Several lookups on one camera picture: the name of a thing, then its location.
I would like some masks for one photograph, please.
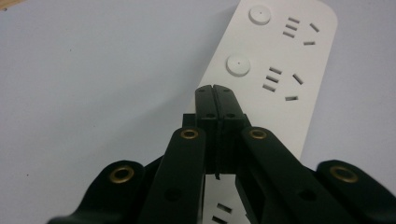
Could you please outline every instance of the power strip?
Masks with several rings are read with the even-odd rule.
[[[316,0],[242,0],[199,86],[232,89],[252,125],[300,158],[336,26]],[[249,223],[234,176],[220,178],[206,178],[204,223]]]

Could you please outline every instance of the electrical outlet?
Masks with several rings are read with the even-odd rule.
[[[317,0],[242,0],[199,86],[232,89],[251,124],[300,158],[336,26]],[[204,223],[248,223],[234,176],[221,178],[207,177]]]

